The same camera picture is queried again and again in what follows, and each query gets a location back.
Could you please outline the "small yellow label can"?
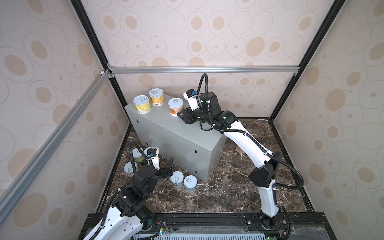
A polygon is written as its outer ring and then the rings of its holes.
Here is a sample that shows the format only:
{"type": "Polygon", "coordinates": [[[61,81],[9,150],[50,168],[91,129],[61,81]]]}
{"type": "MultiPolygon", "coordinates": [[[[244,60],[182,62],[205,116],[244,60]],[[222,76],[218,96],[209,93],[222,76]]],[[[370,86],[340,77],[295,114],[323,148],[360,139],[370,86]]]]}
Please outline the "small yellow label can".
{"type": "Polygon", "coordinates": [[[149,91],[149,96],[154,107],[160,107],[165,103],[164,91],[155,88],[149,91]]]}

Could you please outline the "pink label can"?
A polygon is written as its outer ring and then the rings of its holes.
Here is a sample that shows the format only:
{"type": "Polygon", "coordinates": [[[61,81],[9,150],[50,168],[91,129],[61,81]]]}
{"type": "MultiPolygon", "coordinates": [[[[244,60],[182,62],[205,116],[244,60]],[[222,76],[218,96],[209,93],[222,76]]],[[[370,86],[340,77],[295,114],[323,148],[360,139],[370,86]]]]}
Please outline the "pink label can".
{"type": "Polygon", "coordinates": [[[180,98],[172,98],[168,101],[170,114],[173,117],[178,117],[178,113],[184,110],[184,101],[180,98]]]}

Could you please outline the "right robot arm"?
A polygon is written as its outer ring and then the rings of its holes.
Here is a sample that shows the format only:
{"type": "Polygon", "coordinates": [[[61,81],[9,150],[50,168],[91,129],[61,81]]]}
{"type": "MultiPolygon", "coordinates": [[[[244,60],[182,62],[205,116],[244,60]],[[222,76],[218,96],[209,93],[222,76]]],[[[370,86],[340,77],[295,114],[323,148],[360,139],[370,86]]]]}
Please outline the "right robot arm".
{"type": "Polygon", "coordinates": [[[250,180],[258,188],[261,198],[261,212],[256,217],[266,230],[272,230],[283,219],[283,207],[277,202],[277,188],[299,190],[304,186],[302,175],[291,165],[278,159],[272,151],[265,148],[249,133],[238,118],[230,111],[222,111],[217,96],[209,91],[209,78],[202,74],[197,90],[184,93],[189,107],[178,113],[184,123],[207,123],[210,130],[216,130],[237,144],[255,165],[250,180]],[[298,183],[288,186],[276,183],[275,173],[278,165],[288,168],[298,178],[298,183]]]}

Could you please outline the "blue label can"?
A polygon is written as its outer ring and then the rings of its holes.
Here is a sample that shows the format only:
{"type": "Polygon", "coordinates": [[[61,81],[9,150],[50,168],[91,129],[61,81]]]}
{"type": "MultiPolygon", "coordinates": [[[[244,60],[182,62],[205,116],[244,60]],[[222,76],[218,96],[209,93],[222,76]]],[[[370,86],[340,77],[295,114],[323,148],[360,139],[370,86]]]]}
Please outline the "blue label can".
{"type": "Polygon", "coordinates": [[[181,188],[184,185],[184,175],[180,171],[175,171],[171,176],[172,185],[175,188],[181,188]]]}
{"type": "Polygon", "coordinates": [[[187,191],[194,192],[197,189],[198,180],[195,176],[189,175],[184,178],[184,186],[187,191]]]}

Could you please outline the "tall yellow label can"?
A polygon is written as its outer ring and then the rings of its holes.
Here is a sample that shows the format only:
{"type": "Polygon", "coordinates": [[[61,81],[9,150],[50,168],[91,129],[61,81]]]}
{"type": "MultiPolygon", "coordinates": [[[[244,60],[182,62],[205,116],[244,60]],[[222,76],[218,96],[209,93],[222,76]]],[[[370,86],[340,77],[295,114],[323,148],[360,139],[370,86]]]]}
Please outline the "tall yellow label can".
{"type": "Polygon", "coordinates": [[[135,97],[133,102],[139,114],[147,114],[151,111],[150,100],[146,95],[139,95],[135,97]]]}

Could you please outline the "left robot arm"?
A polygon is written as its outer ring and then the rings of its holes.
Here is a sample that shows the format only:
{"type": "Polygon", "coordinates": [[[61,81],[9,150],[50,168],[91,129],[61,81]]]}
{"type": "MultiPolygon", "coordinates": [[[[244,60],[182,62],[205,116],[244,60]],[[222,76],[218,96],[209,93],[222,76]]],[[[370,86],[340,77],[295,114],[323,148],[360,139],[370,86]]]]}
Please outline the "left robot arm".
{"type": "Polygon", "coordinates": [[[157,148],[144,153],[134,141],[129,141],[128,146],[133,162],[133,147],[136,147],[147,163],[139,171],[132,164],[132,179],[109,200],[109,208],[85,236],[86,240],[132,240],[134,235],[149,230],[153,225],[154,213],[146,207],[146,201],[153,194],[159,179],[173,175],[174,158],[170,158],[165,167],[159,167],[157,148]]]}

